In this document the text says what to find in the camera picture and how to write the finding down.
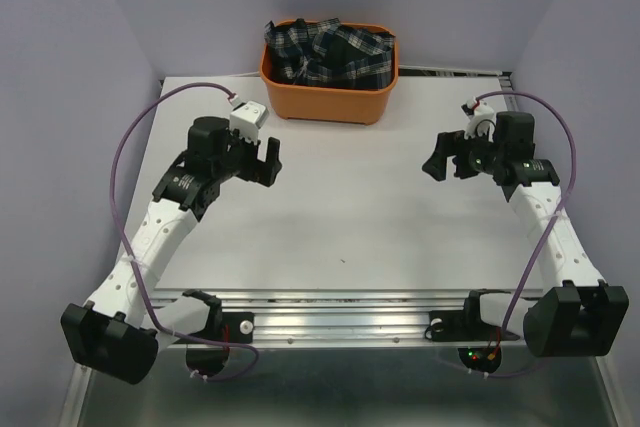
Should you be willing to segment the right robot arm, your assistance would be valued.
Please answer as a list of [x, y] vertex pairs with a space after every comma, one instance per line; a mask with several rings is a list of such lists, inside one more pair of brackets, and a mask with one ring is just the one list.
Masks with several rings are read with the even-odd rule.
[[473, 290], [462, 309], [431, 312], [435, 342], [522, 339], [536, 357], [599, 357], [611, 350], [629, 298], [608, 284], [589, 260], [562, 206], [559, 177], [534, 156], [532, 115], [483, 115], [473, 134], [441, 132], [423, 171], [437, 181], [447, 164], [455, 177], [488, 174], [526, 231], [537, 257], [543, 293], [525, 298], [496, 289]]

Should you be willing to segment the navy plaid pleated skirt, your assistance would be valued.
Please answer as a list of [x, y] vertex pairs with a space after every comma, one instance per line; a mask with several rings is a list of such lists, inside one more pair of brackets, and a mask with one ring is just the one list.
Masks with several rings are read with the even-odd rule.
[[395, 37], [333, 18], [309, 23], [270, 22], [264, 40], [272, 77], [281, 84], [377, 91], [394, 77]]

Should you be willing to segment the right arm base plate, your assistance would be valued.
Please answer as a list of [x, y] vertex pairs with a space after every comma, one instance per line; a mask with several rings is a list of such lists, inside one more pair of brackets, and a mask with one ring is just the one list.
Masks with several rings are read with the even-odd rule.
[[470, 320], [463, 310], [435, 310], [429, 313], [424, 338], [440, 343], [466, 343], [458, 348], [463, 366], [482, 374], [494, 374], [502, 362], [501, 344], [520, 336], [481, 320]]

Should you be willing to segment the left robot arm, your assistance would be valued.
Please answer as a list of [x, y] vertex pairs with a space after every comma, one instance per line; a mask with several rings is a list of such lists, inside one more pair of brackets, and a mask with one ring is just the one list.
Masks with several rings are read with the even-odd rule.
[[227, 361], [237, 343], [219, 298], [191, 289], [155, 310], [150, 294], [224, 182], [239, 178], [265, 187], [274, 184], [281, 169], [279, 141], [269, 138], [265, 159], [258, 157], [267, 115], [254, 105], [227, 118], [193, 121], [186, 149], [154, 188], [140, 227], [123, 243], [123, 255], [84, 304], [69, 304], [61, 316], [76, 363], [135, 385], [158, 354], [177, 341], [215, 346], [220, 361]]

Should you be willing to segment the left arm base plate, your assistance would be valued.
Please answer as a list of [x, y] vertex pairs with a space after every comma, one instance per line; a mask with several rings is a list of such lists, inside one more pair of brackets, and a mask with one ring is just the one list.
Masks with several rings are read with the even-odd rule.
[[[253, 312], [223, 312], [219, 320], [208, 320], [204, 329], [195, 336], [225, 343], [250, 345], [253, 342], [255, 315]], [[231, 350], [205, 349], [201, 344], [188, 344], [186, 366], [192, 374], [216, 376], [231, 366]]]

